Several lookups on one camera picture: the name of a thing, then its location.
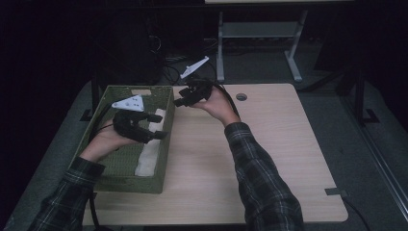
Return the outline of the dark computer tower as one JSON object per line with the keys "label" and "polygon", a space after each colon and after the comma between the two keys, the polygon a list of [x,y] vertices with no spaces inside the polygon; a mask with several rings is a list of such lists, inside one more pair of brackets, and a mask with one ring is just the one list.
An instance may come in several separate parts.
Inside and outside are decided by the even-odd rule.
{"label": "dark computer tower", "polygon": [[154,86],[161,66],[150,46],[145,24],[134,14],[120,14],[100,32],[99,71],[109,84]]}

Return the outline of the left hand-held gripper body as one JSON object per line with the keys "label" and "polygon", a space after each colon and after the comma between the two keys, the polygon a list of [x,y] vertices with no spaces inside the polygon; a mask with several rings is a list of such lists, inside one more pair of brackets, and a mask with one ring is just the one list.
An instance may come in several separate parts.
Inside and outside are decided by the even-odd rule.
{"label": "left hand-held gripper body", "polygon": [[144,111],[143,100],[139,94],[116,101],[112,107],[117,109],[113,125],[120,136],[142,143],[153,140],[153,133],[140,127],[140,122],[149,119],[150,114]]}

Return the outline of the person's left hand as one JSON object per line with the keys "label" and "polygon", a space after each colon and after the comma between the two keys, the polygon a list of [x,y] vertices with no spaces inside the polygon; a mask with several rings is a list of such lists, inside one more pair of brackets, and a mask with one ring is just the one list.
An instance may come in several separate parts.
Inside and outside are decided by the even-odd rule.
{"label": "person's left hand", "polygon": [[98,163],[120,147],[135,143],[136,141],[120,136],[115,131],[113,121],[110,119],[97,132],[80,154],[80,157],[87,161]]}

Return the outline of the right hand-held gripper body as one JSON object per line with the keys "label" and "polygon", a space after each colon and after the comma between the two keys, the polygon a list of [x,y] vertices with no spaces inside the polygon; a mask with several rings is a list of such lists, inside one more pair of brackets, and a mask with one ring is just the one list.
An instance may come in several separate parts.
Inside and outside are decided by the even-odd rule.
{"label": "right hand-held gripper body", "polygon": [[180,75],[185,80],[187,88],[191,89],[191,94],[186,97],[190,98],[194,104],[203,98],[208,99],[211,95],[212,85],[210,81],[192,77],[192,74],[208,61],[209,57],[205,56],[201,61],[188,65],[184,73]]}

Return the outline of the person's right hand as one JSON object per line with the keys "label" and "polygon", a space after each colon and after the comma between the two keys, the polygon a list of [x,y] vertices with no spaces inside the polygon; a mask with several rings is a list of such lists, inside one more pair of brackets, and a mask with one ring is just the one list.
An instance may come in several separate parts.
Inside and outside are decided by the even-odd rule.
{"label": "person's right hand", "polygon": [[192,107],[204,110],[210,116],[219,120],[224,127],[231,123],[241,121],[241,119],[233,111],[233,108],[226,96],[217,88],[212,88],[212,93],[208,100],[197,102],[193,104]]}

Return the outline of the grey metal table frame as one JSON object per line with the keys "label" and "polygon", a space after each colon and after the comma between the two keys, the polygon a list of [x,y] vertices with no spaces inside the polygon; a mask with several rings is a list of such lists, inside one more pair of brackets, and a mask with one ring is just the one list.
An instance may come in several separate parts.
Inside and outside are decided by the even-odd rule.
{"label": "grey metal table frame", "polygon": [[284,52],[285,59],[296,82],[303,80],[294,59],[296,48],[299,44],[304,24],[308,15],[305,10],[297,21],[283,22],[227,22],[223,12],[218,14],[217,28],[217,79],[225,81],[223,62],[224,39],[292,39],[292,46]]}

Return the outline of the black stand leg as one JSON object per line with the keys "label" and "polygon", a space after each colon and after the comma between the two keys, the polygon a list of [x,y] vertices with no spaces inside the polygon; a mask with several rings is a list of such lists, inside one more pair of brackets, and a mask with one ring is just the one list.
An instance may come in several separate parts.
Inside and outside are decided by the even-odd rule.
{"label": "black stand leg", "polygon": [[96,112],[97,106],[99,104],[99,84],[98,84],[98,76],[96,74],[92,75],[90,80],[91,86],[91,108],[84,110],[80,120],[81,121],[91,121],[93,115]]}
{"label": "black stand leg", "polygon": [[355,93],[354,93],[354,116],[357,122],[365,127],[367,123],[379,123],[379,119],[372,109],[366,109],[364,107],[365,97],[365,75],[364,72],[359,69],[355,78]]}

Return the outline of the cream cloth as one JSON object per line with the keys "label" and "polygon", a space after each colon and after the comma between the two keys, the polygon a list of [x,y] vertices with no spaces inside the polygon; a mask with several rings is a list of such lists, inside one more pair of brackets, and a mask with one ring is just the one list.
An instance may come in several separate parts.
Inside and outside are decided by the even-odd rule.
{"label": "cream cloth", "polygon": [[[161,122],[150,122],[149,131],[163,131],[164,119],[166,118],[166,110],[157,109],[156,116],[161,116]],[[135,175],[140,177],[151,177],[154,175],[156,164],[159,155],[159,146],[161,140],[152,140],[143,146],[142,152],[138,159],[138,165],[135,169]]]}

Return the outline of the dark tape strip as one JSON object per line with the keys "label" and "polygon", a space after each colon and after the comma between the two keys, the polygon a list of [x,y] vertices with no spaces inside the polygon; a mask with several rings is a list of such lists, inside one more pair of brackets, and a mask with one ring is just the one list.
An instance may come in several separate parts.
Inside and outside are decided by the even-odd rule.
{"label": "dark tape strip", "polygon": [[339,195],[340,197],[347,197],[348,193],[345,190],[340,190],[338,188],[324,189],[327,195]]}

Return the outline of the green woven basket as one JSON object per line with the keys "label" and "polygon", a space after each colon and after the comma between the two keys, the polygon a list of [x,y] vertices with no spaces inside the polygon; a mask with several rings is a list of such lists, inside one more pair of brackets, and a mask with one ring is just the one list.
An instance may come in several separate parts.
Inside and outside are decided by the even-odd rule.
{"label": "green woven basket", "polygon": [[[124,193],[161,193],[166,176],[166,163],[174,118],[175,106],[171,87],[167,86],[108,86],[101,97],[96,112],[77,148],[82,152],[94,137],[96,131],[109,119],[114,119],[117,109],[112,107],[116,101],[139,94],[142,97],[144,111],[154,115],[157,109],[166,110],[163,131],[167,136],[161,140],[158,161],[154,175],[140,177],[135,175],[138,159],[143,146],[147,143],[137,142],[119,148],[114,154],[101,161],[105,167],[101,178],[94,189],[97,192]],[[149,121],[140,122],[140,127],[148,129]]]}

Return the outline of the grey metal floor rail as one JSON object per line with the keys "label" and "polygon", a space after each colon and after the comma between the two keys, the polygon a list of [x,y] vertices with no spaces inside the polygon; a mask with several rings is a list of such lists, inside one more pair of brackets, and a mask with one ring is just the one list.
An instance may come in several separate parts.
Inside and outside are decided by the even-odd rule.
{"label": "grey metal floor rail", "polygon": [[385,159],[384,152],[374,141],[374,138],[368,129],[368,124],[379,123],[378,117],[372,109],[364,109],[361,113],[357,113],[354,109],[354,105],[347,97],[341,96],[340,101],[353,125],[356,127],[358,134],[368,148],[377,171],[383,178],[384,184],[388,188],[398,210],[408,223],[408,193],[402,188],[401,184],[395,177],[394,172]]}

